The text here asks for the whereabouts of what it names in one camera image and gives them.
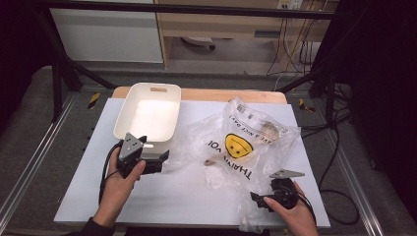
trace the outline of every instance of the white plastic container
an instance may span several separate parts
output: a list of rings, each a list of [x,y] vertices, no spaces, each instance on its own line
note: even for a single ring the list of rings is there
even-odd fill
[[[178,120],[181,89],[167,84],[138,83],[131,87],[114,127],[114,136],[125,139],[147,136],[143,153],[163,154],[170,149]]]

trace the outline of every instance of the black sleeve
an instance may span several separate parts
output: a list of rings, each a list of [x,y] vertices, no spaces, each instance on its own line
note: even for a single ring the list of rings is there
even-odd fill
[[[107,228],[101,226],[95,223],[94,220],[92,220],[92,218],[90,218],[87,224],[80,232],[73,232],[65,234],[64,236],[111,236],[113,235],[114,231],[114,227]]]

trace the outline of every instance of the table surface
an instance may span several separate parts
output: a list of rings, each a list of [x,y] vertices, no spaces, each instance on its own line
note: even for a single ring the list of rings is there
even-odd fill
[[[114,90],[112,98],[125,98],[130,87]],[[182,100],[229,101],[239,96],[245,102],[286,104],[285,95],[277,91],[181,88]]]
[[[112,127],[128,91],[129,88],[117,88],[112,98],[107,100],[89,146],[55,215],[55,222],[84,223],[96,210],[96,186],[99,185],[102,169],[96,168],[97,162],[101,166],[98,156],[106,156],[111,146],[117,143]],[[291,106],[285,104],[285,96],[280,92],[182,88],[182,94],[182,112],[178,117],[177,129],[184,127],[186,123],[220,112],[226,104],[225,101],[236,95],[254,109],[269,113],[281,124],[297,125]],[[237,227],[240,219],[237,211],[239,201],[236,198],[239,196],[232,188],[207,188],[203,168],[197,164],[187,164],[172,172],[162,171],[143,176],[117,222],[151,227]],[[294,145],[285,168],[306,174],[305,177],[298,178],[297,183],[313,206],[318,226],[329,227],[328,216],[301,139]],[[275,213],[269,213],[262,222],[266,228],[284,225]]]

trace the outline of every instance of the smiley face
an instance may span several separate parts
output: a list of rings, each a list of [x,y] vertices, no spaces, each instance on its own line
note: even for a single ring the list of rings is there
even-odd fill
[[[252,145],[245,139],[234,134],[228,134],[226,136],[226,149],[233,158],[243,157],[254,150]]]

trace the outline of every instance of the hand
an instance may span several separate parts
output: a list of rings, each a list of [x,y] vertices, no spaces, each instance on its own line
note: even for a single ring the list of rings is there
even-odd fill
[[[111,153],[107,175],[117,171],[119,151],[118,147]],[[145,165],[144,161],[140,161],[126,179],[120,173],[115,173],[107,178],[100,207],[92,218],[95,223],[109,228],[113,227],[136,181],[141,178]]]
[[[294,182],[294,185],[297,192],[304,195],[304,192],[300,189],[300,186],[298,186],[296,182]],[[289,230],[294,235],[319,235],[312,214],[307,206],[301,201],[298,201],[297,205],[292,209],[287,209],[277,201],[268,197],[264,197],[264,201],[270,208],[282,217],[288,225]]]

